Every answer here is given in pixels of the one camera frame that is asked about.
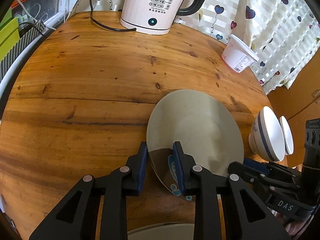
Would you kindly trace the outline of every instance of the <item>curtain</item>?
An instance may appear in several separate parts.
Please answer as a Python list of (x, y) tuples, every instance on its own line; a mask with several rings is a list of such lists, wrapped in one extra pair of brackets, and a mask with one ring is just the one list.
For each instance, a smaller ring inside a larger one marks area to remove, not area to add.
[[(121, 11), (124, 4), (92, 2), (94, 10)], [(184, 0), (181, 7), (192, 2)], [(88, 0), (78, 0), (70, 16), (89, 10)], [(266, 94), (277, 86), (290, 88), (320, 45), (320, 25), (304, 0), (205, 0), (197, 13), (174, 21), (225, 44), (231, 34), (242, 39), (259, 57), (250, 68)]]

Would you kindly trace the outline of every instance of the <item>black handle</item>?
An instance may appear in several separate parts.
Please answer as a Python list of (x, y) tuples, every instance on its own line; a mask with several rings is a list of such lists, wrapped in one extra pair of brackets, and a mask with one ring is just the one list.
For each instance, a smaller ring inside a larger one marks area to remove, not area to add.
[(204, 3), (204, 0), (194, 0), (193, 3), (188, 8), (179, 9), (177, 12), (177, 15), (187, 16), (187, 15), (194, 14), (201, 8), (203, 3)]

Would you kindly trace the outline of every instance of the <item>cabinet door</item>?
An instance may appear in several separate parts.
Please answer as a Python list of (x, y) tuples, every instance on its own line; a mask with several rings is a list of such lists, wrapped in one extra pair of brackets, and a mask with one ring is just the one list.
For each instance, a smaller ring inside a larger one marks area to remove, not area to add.
[(315, 92), (320, 90), (319, 62), (320, 49), (301, 70), (289, 89), (282, 86), (268, 94), (276, 116), (284, 115), (289, 120), (312, 104), (316, 97)]
[(294, 152), (292, 155), (287, 156), (288, 166), (295, 167), (304, 160), (304, 142), (306, 133), (306, 121), (320, 117), (320, 98), (314, 101), (310, 106), (302, 112), (291, 118), (288, 123), (291, 128)]

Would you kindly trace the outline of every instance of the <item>blue gripper pad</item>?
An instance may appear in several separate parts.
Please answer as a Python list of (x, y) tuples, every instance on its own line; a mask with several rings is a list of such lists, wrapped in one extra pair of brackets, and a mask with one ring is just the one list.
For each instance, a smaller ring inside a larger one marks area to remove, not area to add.
[(267, 169), (266, 165), (248, 158), (244, 158), (243, 164), (253, 168), (257, 171), (260, 171), (261, 173), (265, 174), (266, 176), (269, 175), (270, 171)]
[(141, 143), (139, 148), (139, 153), (142, 151), (141, 163), (138, 174), (138, 194), (143, 190), (144, 178), (146, 176), (146, 166), (147, 166), (147, 158), (148, 158), (148, 149), (147, 144), (145, 142)]
[(181, 165), (176, 143), (174, 143), (172, 146), (172, 155), (173, 155), (174, 167), (177, 175), (178, 186), (181, 191), (181, 194), (184, 195), (186, 191), (184, 186), (184, 174), (183, 174), (182, 165)]

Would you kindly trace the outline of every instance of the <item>kettle base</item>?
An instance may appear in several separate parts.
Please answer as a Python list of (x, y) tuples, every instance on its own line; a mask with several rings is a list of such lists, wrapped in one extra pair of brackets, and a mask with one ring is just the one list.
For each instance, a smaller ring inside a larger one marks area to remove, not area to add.
[(122, 18), (120, 18), (120, 24), (127, 28), (127, 29), (132, 29), (132, 28), (136, 28), (136, 32), (138, 33), (145, 33), (145, 34), (151, 34), (151, 35), (163, 35), (163, 34), (167, 34), (170, 29), (167, 30), (154, 30), (154, 29), (149, 29), (149, 28), (144, 28), (144, 27), (139, 27), (133, 24), (130, 24), (128, 22), (125, 22)]

